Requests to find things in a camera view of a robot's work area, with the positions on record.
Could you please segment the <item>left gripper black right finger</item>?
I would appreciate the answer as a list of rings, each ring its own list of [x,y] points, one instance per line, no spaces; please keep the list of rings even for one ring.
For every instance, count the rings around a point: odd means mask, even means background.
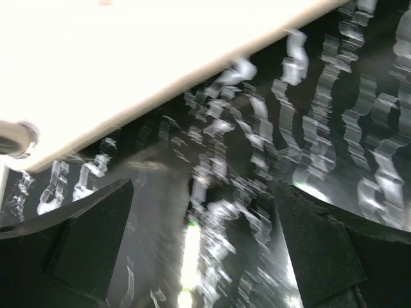
[[[274,200],[304,307],[410,307],[410,232],[284,182]]]

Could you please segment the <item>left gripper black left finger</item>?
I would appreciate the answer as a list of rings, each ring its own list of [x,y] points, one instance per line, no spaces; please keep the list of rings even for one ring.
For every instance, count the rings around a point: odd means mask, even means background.
[[[99,307],[105,302],[134,186],[89,196],[1,227],[1,307]]]

